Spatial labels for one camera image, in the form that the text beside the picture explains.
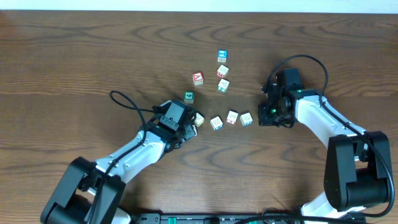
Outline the letter B wooden block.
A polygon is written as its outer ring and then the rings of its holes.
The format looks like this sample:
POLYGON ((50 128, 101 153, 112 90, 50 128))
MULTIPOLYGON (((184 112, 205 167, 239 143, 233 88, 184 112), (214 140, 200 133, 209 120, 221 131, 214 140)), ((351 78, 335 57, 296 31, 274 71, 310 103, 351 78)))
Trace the letter B wooden block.
POLYGON ((247 112, 240 116, 240 121, 243 126, 248 126, 248 125, 252 124, 253 118, 252 118, 251 114, 249 112, 247 112))

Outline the red U 8 wooden block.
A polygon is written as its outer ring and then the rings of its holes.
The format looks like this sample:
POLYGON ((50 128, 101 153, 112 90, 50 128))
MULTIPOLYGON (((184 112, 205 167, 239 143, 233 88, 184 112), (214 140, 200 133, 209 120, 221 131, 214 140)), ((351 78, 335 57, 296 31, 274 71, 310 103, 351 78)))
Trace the red U 8 wooden block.
POLYGON ((212 118, 210 124, 215 131, 223 127, 223 122, 219 116, 212 118))

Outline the number 3 wooden block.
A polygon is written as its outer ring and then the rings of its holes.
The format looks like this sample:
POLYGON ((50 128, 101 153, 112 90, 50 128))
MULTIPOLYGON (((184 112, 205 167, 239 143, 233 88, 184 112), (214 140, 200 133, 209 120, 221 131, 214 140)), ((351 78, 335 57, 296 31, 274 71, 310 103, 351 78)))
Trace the number 3 wooden block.
POLYGON ((228 112, 228 115, 227 115, 227 118, 226 118, 226 122, 229 123, 229 124, 235 124, 236 120, 238 118, 238 115, 239 114, 237 112, 230 110, 228 112))

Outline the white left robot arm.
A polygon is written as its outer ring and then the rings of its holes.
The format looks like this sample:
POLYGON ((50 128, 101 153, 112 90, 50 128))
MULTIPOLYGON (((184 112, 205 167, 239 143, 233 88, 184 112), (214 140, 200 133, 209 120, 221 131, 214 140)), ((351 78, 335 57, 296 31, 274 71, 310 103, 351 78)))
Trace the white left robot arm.
POLYGON ((111 223, 126 184, 146 167, 195 137, 196 109, 168 102, 112 154, 90 162, 78 157, 67 167, 40 216, 41 223, 111 223))

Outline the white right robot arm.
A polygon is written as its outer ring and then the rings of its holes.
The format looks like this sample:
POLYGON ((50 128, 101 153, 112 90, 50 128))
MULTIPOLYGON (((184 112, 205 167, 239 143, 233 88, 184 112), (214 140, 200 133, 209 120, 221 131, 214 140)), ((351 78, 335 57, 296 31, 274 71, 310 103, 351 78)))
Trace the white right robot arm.
POLYGON ((391 211, 396 191, 387 136, 368 132, 335 110, 322 91, 306 89, 299 81, 268 83, 267 102, 259 104, 261 126, 291 128, 302 123, 327 148, 324 191, 304 204, 307 223, 367 217, 363 210, 385 203, 391 211))

